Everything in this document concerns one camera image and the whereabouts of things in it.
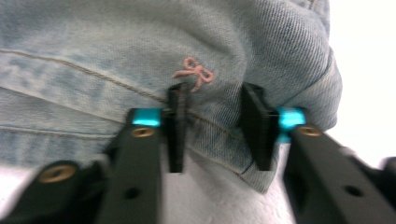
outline embroidered bow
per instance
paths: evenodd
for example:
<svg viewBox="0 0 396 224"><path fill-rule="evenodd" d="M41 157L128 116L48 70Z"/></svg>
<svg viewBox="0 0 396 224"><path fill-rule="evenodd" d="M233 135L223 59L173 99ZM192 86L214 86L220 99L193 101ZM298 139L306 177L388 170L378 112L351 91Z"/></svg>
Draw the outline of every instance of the embroidered bow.
<svg viewBox="0 0 396 224"><path fill-rule="evenodd" d="M186 58L183 62L183 65L185 70L175 72L172 77L186 77L190 75L197 76L197 82L191 91L198 91L201 88L203 82L209 83L213 80L213 73L200 65L192 57Z"/></svg>

